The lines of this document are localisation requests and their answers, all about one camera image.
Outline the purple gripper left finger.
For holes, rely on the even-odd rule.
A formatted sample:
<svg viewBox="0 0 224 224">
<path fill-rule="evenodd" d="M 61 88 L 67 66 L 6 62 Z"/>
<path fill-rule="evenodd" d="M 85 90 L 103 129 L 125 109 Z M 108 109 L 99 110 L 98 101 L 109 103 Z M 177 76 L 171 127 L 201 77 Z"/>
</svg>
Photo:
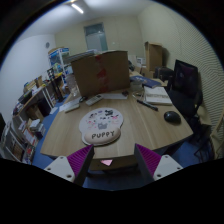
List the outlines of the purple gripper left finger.
<svg viewBox="0 0 224 224">
<path fill-rule="evenodd" d="M 88 145 L 69 156 L 59 156 L 45 171 L 82 186 L 93 156 L 94 146 Z"/>
</svg>

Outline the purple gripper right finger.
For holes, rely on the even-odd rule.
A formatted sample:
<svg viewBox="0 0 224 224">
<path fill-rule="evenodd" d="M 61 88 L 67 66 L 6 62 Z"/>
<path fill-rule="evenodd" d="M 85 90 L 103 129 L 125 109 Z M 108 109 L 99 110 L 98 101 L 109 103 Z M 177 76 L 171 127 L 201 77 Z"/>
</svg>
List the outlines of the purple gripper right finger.
<svg viewBox="0 0 224 224">
<path fill-rule="evenodd" d="M 146 183 L 160 180 L 182 169 L 182 166 L 169 155 L 160 156 L 139 144 L 135 145 L 134 155 Z"/>
</svg>

